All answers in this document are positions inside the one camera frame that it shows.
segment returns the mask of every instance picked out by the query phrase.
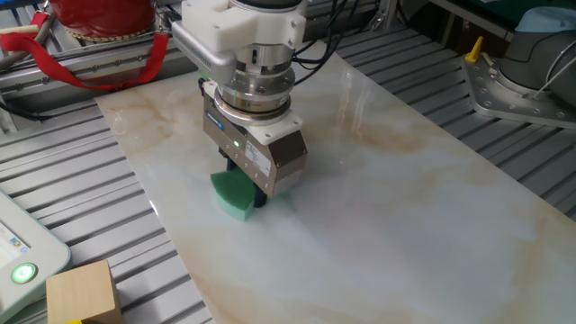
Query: red bag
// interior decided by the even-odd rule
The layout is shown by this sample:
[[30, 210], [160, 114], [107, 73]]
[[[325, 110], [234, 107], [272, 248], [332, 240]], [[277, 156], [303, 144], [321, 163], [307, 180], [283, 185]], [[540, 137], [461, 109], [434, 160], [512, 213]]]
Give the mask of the red bag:
[[68, 32], [88, 41], [128, 39], [154, 22], [150, 0], [50, 0], [50, 5]]

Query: black cable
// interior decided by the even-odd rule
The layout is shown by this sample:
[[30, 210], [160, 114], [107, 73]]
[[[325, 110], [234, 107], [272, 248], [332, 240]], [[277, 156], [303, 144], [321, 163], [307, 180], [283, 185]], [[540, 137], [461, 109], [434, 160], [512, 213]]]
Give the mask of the black cable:
[[20, 109], [10, 108], [2, 102], [0, 102], [0, 109], [5, 110], [5, 111], [7, 111], [13, 115], [18, 116], [18, 117], [22, 117], [22, 118], [27, 119], [29, 121], [33, 121], [33, 122], [43, 122], [43, 121], [46, 121], [46, 120], [52, 118], [49, 116], [40, 116], [38, 114], [26, 112], [26, 111], [23, 111]]
[[[340, 9], [344, 8], [344, 5], [347, 3], [347, 0], [344, 0], [342, 2], [342, 5], [340, 6]], [[344, 34], [346, 33], [347, 30], [347, 26], [350, 23], [350, 18], [354, 15], [354, 11], [356, 10], [356, 2], [355, 2], [355, 6], [352, 9], [351, 15], [348, 17], [348, 19], [346, 20], [346, 25], [344, 26], [344, 28], [342, 29], [342, 33], [340, 36], [340, 40], [344, 37]], [[333, 20], [335, 21], [336, 18], [338, 18], [338, 16], [342, 13], [341, 10], [337, 11], [335, 14], [333, 14]], [[328, 60], [330, 58], [330, 56], [332, 55], [330, 53], [330, 50], [332, 49], [332, 29], [334, 28], [334, 26], [328, 26], [328, 44], [326, 45], [326, 51], [324, 52], [324, 55], [322, 55], [321, 58], [298, 58], [298, 57], [292, 57], [292, 61], [296, 62], [296, 63], [306, 63], [306, 64], [322, 64], [322, 62], [324, 62], [325, 60]], [[306, 50], [311, 47], [312, 44], [308, 44], [308, 46], [305, 48]]]
[[[330, 38], [329, 32], [331, 31], [331, 28], [332, 28], [334, 22], [336, 21], [336, 19], [342, 13], [342, 10], [344, 9], [344, 6], [346, 5], [347, 2], [348, 2], [348, 0], [344, 0], [342, 2], [342, 4], [340, 4], [340, 6], [337, 8], [337, 10], [330, 14], [330, 16], [331, 16], [330, 21], [328, 22], [328, 25], [326, 26], [326, 28], [324, 28], [324, 31], [322, 31], [321, 34], [323, 34], [324, 32], [328, 32], [328, 38]], [[334, 5], [337, 3], [338, 3], [338, 0], [334, 0], [334, 2], [332, 3], [332, 7], [334, 7]], [[304, 46], [302, 49], [297, 50], [293, 56], [296, 59], [298, 59], [297, 58], [298, 55], [302, 54], [305, 50], [311, 48], [314, 44], [316, 44], [316, 42], [318, 42], [318, 40], [311, 41], [310, 43], [308, 43], [308, 45]]]
[[307, 70], [309, 70], [309, 71], [312, 71], [314, 68], [316, 68], [316, 67], [306, 67], [303, 63], [298, 63], [298, 64], [300, 64], [300, 66], [301, 66], [303, 69], [307, 69]]
[[340, 42], [342, 41], [342, 39], [344, 38], [344, 35], [346, 34], [346, 30], [348, 25], [350, 24], [350, 22], [352, 21], [352, 17], [354, 16], [354, 13], [356, 12], [356, 8], [358, 7], [358, 4], [360, 3], [360, 0], [355, 0], [354, 1], [354, 6], [352, 7], [352, 11], [350, 12], [350, 15], [348, 16], [348, 18], [346, 19], [346, 23], [344, 24], [344, 28], [342, 29], [342, 32], [340, 33], [340, 36], [338, 37], [336, 44], [334, 45], [334, 47], [332, 48], [332, 50], [329, 52], [329, 54], [327, 56], [325, 56], [325, 58], [323, 58], [323, 61], [321, 63], [318, 64], [318, 66], [316, 68], [314, 68], [314, 70], [312, 72], [310, 72], [307, 76], [301, 78], [300, 80], [296, 81], [296, 83], [294, 83], [295, 86], [299, 85], [300, 83], [308, 80], [309, 78], [311, 78], [313, 75], [315, 75], [316, 73], [318, 73], [318, 71], [320, 71], [320, 69], [322, 67], [324, 67], [324, 65], [329, 61], [330, 57], [332, 56], [332, 54], [334, 54], [334, 52], [336, 52], [336, 49], [338, 48], [338, 45], [340, 44]]

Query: metal bracket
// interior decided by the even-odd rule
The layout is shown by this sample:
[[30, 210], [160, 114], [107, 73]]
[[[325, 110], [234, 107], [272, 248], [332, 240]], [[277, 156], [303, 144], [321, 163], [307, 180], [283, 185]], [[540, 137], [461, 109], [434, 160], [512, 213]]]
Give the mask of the metal bracket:
[[381, 0], [378, 12], [370, 21], [370, 30], [375, 32], [381, 29], [389, 29], [396, 14], [397, 5], [398, 2], [396, 0]]
[[466, 83], [474, 110], [484, 116], [576, 130], [576, 112], [554, 94], [532, 98], [535, 90], [513, 84], [498, 71], [499, 60], [490, 67], [484, 59], [468, 63], [462, 58]]
[[384, 21], [385, 18], [386, 15], [384, 13], [381, 12], [376, 13], [376, 15], [370, 21], [370, 30], [373, 32], [377, 31], [378, 28], [382, 26], [382, 22]]

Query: green light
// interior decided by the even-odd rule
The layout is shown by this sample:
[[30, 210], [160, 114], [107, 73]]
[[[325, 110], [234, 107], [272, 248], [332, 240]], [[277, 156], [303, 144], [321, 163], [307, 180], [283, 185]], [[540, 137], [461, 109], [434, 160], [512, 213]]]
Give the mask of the green light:
[[38, 267], [34, 264], [26, 263], [18, 265], [14, 271], [12, 271], [12, 281], [17, 284], [26, 284], [38, 273]]

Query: white marble table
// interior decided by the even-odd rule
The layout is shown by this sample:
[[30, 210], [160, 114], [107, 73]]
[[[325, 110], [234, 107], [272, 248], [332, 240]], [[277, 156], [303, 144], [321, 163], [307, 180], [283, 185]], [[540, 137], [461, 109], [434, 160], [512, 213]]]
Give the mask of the white marble table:
[[338, 57], [292, 93], [302, 183], [224, 214], [197, 78], [97, 102], [217, 323], [576, 322], [576, 224]]

